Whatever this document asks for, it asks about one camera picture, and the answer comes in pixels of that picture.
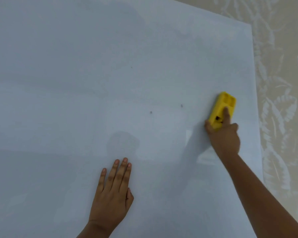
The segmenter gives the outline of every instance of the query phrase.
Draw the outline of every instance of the person's right arm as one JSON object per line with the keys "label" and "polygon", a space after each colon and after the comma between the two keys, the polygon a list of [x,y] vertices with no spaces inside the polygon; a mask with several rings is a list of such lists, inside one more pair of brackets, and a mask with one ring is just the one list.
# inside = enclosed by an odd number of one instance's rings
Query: person's right arm
{"label": "person's right arm", "polygon": [[237,124],[230,123],[224,109],[223,127],[215,131],[206,121],[205,129],[218,157],[232,178],[250,223],[258,238],[298,237],[298,223],[266,189],[238,155]]}

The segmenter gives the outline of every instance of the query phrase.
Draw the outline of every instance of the beige wall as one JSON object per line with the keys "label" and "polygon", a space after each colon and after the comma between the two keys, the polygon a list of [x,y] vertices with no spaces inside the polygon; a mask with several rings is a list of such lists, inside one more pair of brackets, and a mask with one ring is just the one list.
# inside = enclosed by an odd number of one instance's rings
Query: beige wall
{"label": "beige wall", "polygon": [[252,25],[264,182],[298,220],[298,0],[177,0]]}

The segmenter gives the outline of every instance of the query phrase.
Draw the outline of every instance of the forearm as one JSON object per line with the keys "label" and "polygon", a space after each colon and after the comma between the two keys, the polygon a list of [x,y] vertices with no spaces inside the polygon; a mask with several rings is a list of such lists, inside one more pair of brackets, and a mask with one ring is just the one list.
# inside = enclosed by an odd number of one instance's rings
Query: forearm
{"label": "forearm", "polygon": [[258,238],[298,237],[298,223],[238,155],[221,158]]}
{"label": "forearm", "polygon": [[77,238],[109,238],[111,234],[93,224],[87,224]]}

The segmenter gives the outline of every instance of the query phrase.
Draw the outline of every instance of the person's left arm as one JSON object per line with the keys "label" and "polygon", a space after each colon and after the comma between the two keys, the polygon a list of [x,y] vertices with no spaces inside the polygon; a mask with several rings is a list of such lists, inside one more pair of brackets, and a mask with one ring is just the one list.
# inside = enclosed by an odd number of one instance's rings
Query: person's left arm
{"label": "person's left arm", "polygon": [[119,169],[118,165],[119,160],[115,160],[106,183],[106,168],[103,169],[88,223],[77,238],[108,238],[125,218],[133,202],[133,195],[128,188],[131,163],[124,158]]}

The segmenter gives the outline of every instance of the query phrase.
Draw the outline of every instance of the person's left hand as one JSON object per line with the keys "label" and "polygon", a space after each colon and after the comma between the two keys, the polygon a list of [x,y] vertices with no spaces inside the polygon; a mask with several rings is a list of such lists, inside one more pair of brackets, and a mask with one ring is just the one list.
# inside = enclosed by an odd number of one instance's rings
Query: person's left hand
{"label": "person's left hand", "polygon": [[105,183],[106,168],[103,169],[91,206],[88,224],[108,236],[125,218],[132,202],[133,195],[128,188],[131,163],[124,158],[118,172],[119,160],[115,160]]}

